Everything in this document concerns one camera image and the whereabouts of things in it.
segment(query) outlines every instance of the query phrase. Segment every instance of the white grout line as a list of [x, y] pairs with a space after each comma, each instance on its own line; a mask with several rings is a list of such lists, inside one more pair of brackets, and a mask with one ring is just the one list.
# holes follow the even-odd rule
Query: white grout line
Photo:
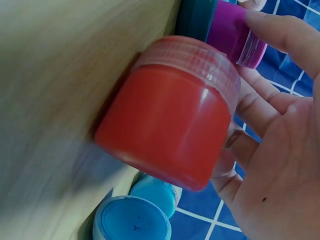
[[299, 97], [304, 97], [302, 94], [297, 93], [296, 91], [293, 91], [292, 94], [297, 95], [297, 96], [299, 96]]
[[277, 82], [271, 81], [271, 80], [268, 80], [268, 82], [273, 84], [273, 85], [275, 85], [275, 86], [277, 86], [277, 87], [279, 87], [279, 88], [282, 88], [283, 90], [286, 90], [286, 91], [290, 92], [290, 88], [288, 88], [286, 86], [283, 86], [280, 83], [277, 83]]
[[305, 74], [305, 71], [302, 70], [299, 77], [296, 80], [294, 80], [294, 82], [292, 83], [291, 89], [290, 89], [290, 94], [294, 94], [295, 86], [296, 86], [297, 82], [299, 82], [302, 79], [304, 74]]
[[310, 10], [311, 12], [320, 15], [320, 11], [317, 11], [317, 10], [313, 9], [312, 7], [305, 5], [304, 3], [300, 2], [299, 0], [293, 0], [293, 1], [295, 1], [297, 4], [300, 4], [301, 6], [304, 6], [306, 9]]
[[188, 215], [188, 216], [193, 217], [193, 218], [195, 218], [195, 219], [199, 219], [199, 220], [202, 220], [202, 221], [205, 221], [205, 222], [208, 222], [208, 223], [212, 223], [212, 222], [213, 222], [213, 219], [210, 219], [210, 218], [208, 218], [208, 217], [195, 214], [195, 213], [193, 213], [193, 212], [184, 210], [184, 209], [182, 209], [182, 208], [180, 208], [180, 207], [177, 207], [175, 210], [176, 210], [177, 212], [179, 212], [179, 213]]
[[225, 223], [220, 222], [220, 221], [217, 221], [215, 224], [217, 226], [220, 226], [220, 227], [223, 227], [223, 228], [226, 228], [226, 229], [230, 229], [230, 230], [234, 230], [234, 231], [242, 233], [242, 231], [241, 231], [241, 229], [239, 227], [232, 226], [232, 225], [229, 225], [229, 224], [225, 224]]
[[274, 6], [274, 10], [273, 10], [273, 15], [277, 14], [278, 8], [279, 8], [279, 4], [280, 4], [281, 0], [277, 0]]
[[[283, 85], [281, 85], [280, 83], [277, 83], [277, 82], [275, 82], [275, 81], [268, 80], [268, 82], [271, 83], [271, 84], [273, 84], [273, 85], [275, 85], [275, 86], [277, 86], [277, 87], [279, 87], [279, 88], [281, 88], [281, 89], [283, 89], [283, 90], [286, 90], [286, 91], [289, 92], [289, 93], [290, 93], [290, 91], [291, 91], [290, 88], [288, 88], [288, 87], [286, 87], [286, 86], [283, 86]], [[303, 95], [301, 95], [300, 93], [297, 93], [296, 91], [293, 91], [292, 93], [293, 93], [294, 95], [299, 96], [299, 97], [304, 97]]]
[[243, 129], [243, 131], [246, 131], [246, 129], [247, 129], [247, 124], [245, 122], [243, 123], [242, 129]]
[[219, 203], [219, 206], [218, 206], [218, 208], [217, 208], [217, 210], [215, 212], [215, 215], [214, 215], [213, 221], [212, 221], [212, 223], [211, 223], [211, 225], [209, 227], [209, 230], [206, 233], [206, 236], [205, 236], [204, 240], [210, 240], [211, 234], [212, 234], [212, 232], [213, 232], [213, 230], [215, 228], [215, 225], [218, 222], [218, 218], [219, 218], [219, 215], [221, 213], [221, 210], [222, 210], [223, 206], [224, 206], [224, 201], [221, 200], [220, 203]]

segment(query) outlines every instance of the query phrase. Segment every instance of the blue lid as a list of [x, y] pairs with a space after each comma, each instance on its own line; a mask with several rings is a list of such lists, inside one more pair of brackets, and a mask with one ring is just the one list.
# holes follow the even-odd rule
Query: blue lid
[[182, 0], [175, 34], [206, 42], [218, 0]]
[[94, 240], [170, 240], [171, 225], [153, 203], [136, 196], [116, 196], [96, 211]]
[[130, 190], [130, 195], [146, 199], [158, 206], [170, 218], [176, 211], [174, 186], [153, 176], [146, 175]]

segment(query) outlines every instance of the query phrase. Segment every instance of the finger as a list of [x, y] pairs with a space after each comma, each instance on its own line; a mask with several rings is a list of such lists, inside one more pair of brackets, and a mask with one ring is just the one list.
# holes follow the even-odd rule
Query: finger
[[259, 143], [246, 134], [235, 122], [232, 122], [228, 128], [225, 147], [231, 150], [237, 163], [246, 171]]
[[266, 2], [267, 0], [238, 0], [241, 7], [254, 11], [261, 11]]
[[261, 138], [263, 138], [271, 123], [281, 116], [281, 114], [263, 99], [243, 78], [241, 78], [239, 102], [236, 112]]
[[[224, 166], [224, 163], [232, 162], [235, 162], [233, 155], [227, 149], [223, 149], [216, 165]], [[242, 177], [231, 167], [226, 174], [214, 170], [210, 180], [217, 194], [230, 207], [243, 181]]]
[[289, 93], [280, 92], [257, 70], [246, 67], [237, 68], [240, 76], [271, 106], [273, 106], [281, 115], [287, 112], [290, 105], [294, 104], [301, 97]]
[[263, 41], [287, 52], [292, 60], [315, 79], [320, 72], [320, 33], [294, 16], [276, 16], [248, 11], [246, 23]]
[[228, 175], [234, 168], [234, 165], [235, 165], [235, 156], [232, 153], [231, 149], [229, 148], [222, 149], [219, 159], [214, 166], [214, 170], [211, 177], [220, 178]]

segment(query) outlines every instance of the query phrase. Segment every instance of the light blue jar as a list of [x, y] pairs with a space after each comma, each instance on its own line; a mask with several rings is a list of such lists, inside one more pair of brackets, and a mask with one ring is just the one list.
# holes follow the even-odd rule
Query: light blue jar
[[146, 199], [157, 205], [170, 218], [176, 211], [182, 188], [145, 175], [130, 190], [129, 195]]
[[109, 198], [98, 207], [93, 240], [170, 240], [171, 225], [163, 211], [136, 196]]

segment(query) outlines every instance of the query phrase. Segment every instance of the tiled floor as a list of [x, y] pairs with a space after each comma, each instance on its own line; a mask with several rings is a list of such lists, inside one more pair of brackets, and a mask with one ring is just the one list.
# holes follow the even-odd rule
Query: tiled floor
[[[264, 12], [277, 15], [295, 15], [320, 30], [320, 1], [318, 0], [267, 0]], [[279, 90], [297, 96], [312, 96], [312, 80], [291, 59], [268, 47], [258, 71]], [[260, 141], [260, 138], [243, 124], [235, 121]], [[244, 176], [240, 167], [237, 172]], [[201, 192], [185, 190], [174, 216], [172, 240], [246, 240], [231, 212], [217, 196], [209, 183]]]

